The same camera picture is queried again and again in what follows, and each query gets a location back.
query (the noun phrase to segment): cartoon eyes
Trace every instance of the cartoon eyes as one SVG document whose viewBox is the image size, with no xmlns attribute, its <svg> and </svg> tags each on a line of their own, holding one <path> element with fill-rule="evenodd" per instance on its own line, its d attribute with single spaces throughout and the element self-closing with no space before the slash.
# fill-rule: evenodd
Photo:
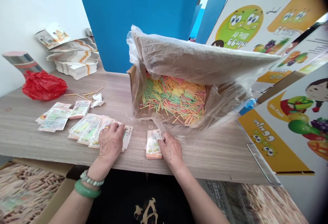
<svg viewBox="0 0 328 224">
<path fill-rule="evenodd" d="M 236 16 L 232 16 L 231 19 L 230 19 L 230 22 L 231 22 L 231 25 L 234 26 L 236 24 Z"/>
<path fill-rule="evenodd" d="M 298 19 L 300 19 L 300 18 L 303 18 L 305 15 L 306 15 L 306 12 L 301 11 L 301 12 L 299 12 L 299 13 L 296 15 L 295 20 L 298 20 Z"/>
<path fill-rule="evenodd" d="M 255 138 L 255 141 L 256 141 L 257 143 L 261 142 L 261 138 L 260 138 L 259 136 L 257 136 L 257 135 L 253 135 L 253 138 Z"/>
<path fill-rule="evenodd" d="M 286 21 L 287 19 L 291 18 L 294 15 L 294 13 L 287 13 L 285 14 L 283 20 Z"/>
<path fill-rule="evenodd" d="M 242 19 L 241 15 L 239 15 L 238 17 L 237 15 L 232 16 L 230 19 L 231 25 L 234 26 L 236 23 L 240 22 L 241 19 Z"/>
<path fill-rule="evenodd" d="M 251 23 L 256 22 L 259 19 L 258 15 L 255 14 L 251 14 L 248 18 L 247 18 L 247 25 L 250 25 Z"/>
<path fill-rule="evenodd" d="M 268 148 L 268 147 L 264 147 L 263 148 L 265 151 L 267 151 L 267 155 L 268 156 L 273 156 L 273 150 L 272 149 L 270 149 L 270 148 Z"/>
</svg>

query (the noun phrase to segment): stack of candy packets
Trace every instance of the stack of candy packets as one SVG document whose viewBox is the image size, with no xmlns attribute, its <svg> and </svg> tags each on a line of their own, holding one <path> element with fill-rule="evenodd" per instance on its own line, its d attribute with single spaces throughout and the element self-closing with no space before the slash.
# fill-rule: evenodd
<svg viewBox="0 0 328 224">
<path fill-rule="evenodd" d="M 89 148 L 99 149 L 100 131 L 111 123 L 122 124 L 108 116 L 87 114 L 86 117 L 82 118 L 69 130 L 68 138 L 75 139 L 80 144 L 88 145 Z M 132 129 L 133 127 L 131 126 L 125 126 L 122 152 L 124 152 L 129 145 Z"/>
<path fill-rule="evenodd" d="M 163 158 L 158 140 L 162 139 L 159 129 L 147 131 L 147 146 L 146 158 L 147 159 L 161 159 Z"/>
<path fill-rule="evenodd" d="M 51 108 L 59 108 L 59 109 L 68 109 L 70 108 L 72 105 L 71 104 L 64 104 L 64 103 L 60 103 L 60 102 L 57 102 L 54 104 L 54 106 L 52 106 Z M 45 112 L 44 114 L 40 115 L 40 117 L 38 117 L 35 121 L 38 123 L 38 124 L 42 124 L 44 122 L 44 120 L 46 119 L 49 111 L 48 110 L 47 112 Z"/>
<path fill-rule="evenodd" d="M 71 114 L 71 111 L 72 110 L 69 108 L 51 108 L 38 130 L 47 132 L 62 131 L 66 125 L 68 117 Z"/>
<path fill-rule="evenodd" d="M 74 108 L 69 116 L 70 120 L 81 119 L 87 115 L 91 106 L 91 101 L 76 101 Z"/>
</svg>

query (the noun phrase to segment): woman's right hand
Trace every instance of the woman's right hand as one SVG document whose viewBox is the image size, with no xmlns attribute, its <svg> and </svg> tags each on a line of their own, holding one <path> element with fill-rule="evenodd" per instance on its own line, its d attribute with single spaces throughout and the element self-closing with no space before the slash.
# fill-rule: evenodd
<svg viewBox="0 0 328 224">
<path fill-rule="evenodd" d="M 163 140 L 158 141 L 162 155 L 170 169 L 174 171 L 184 165 L 181 144 L 168 132 L 165 132 L 162 137 Z"/>
</svg>

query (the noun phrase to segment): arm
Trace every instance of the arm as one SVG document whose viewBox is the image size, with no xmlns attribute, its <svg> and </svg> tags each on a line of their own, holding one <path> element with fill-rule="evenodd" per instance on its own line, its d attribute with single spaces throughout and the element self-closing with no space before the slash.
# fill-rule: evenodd
<svg viewBox="0 0 328 224">
<path fill-rule="evenodd" d="M 119 126 L 112 123 L 108 127 L 110 128 L 105 128 L 100 132 L 99 156 L 88 170 L 89 178 L 95 181 L 105 179 L 123 146 L 124 125 Z M 92 190 L 99 189 L 99 187 L 91 186 L 86 182 L 83 184 Z M 92 198 L 83 197 L 73 190 L 49 224 L 84 224 L 88 219 L 92 203 Z"/>
<path fill-rule="evenodd" d="M 159 140 L 159 144 L 165 161 L 187 198 L 195 223 L 229 224 L 222 211 L 187 168 L 182 159 L 182 148 L 179 141 L 173 138 L 171 134 L 164 133 L 163 140 Z"/>
</svg>

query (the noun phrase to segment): white wall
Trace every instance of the white wall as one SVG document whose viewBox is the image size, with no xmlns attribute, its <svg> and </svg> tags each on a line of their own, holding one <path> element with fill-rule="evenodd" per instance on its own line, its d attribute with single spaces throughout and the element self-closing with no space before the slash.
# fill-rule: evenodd
<svg viewBox="0 0 328 224">
<path fill-rule="evenodd" d="M 90 27 L 82 0 L 0 0 L 0 55 L 7 51 L 26 51 L 50 72 L 55 69 L 46 61 L 46 48 L 34 34 L 57 22 L 71 39 L 85 37 Z M 0 56 L 0 97 L 22 86 L 23 75 Z"/>
</svg>

